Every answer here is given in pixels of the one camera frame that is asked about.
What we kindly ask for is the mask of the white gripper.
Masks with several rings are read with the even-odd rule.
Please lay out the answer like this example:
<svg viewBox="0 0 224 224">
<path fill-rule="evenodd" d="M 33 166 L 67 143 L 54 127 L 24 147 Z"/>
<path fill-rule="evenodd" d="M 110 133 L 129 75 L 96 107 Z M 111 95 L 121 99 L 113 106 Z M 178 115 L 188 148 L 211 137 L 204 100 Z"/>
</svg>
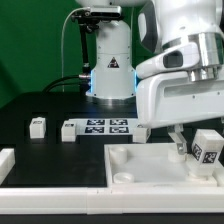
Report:
<svg viewBox="0 0 224 224">
<path fill-rule="evenodd" d="M 149 128 L 167 127 L 180 155 L 187 152 L 185 123 L 224 116 L 224 68 L 218 78 L 191 82 L 184 71 L 142 80 L 136 93 L 137 117 Z"/>
</svg>

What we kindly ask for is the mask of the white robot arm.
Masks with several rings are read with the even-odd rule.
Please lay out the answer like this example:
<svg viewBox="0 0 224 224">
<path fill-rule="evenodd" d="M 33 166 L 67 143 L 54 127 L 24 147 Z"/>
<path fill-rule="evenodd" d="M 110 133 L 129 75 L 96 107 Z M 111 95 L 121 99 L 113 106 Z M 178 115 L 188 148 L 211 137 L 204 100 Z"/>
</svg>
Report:
<svg viewBox="0 0 224 224">
<path fill-rule="evenodd" d="M 224 0 L 76 0 L 97 28 L 97 62 L 87 96 L 104 103 L 134 98 L 138 125 L 171 127 L 224 116 Z M 131 65 L 124 7 L 139 6 L 140 41 L 155 55 Z"/>
</svg>

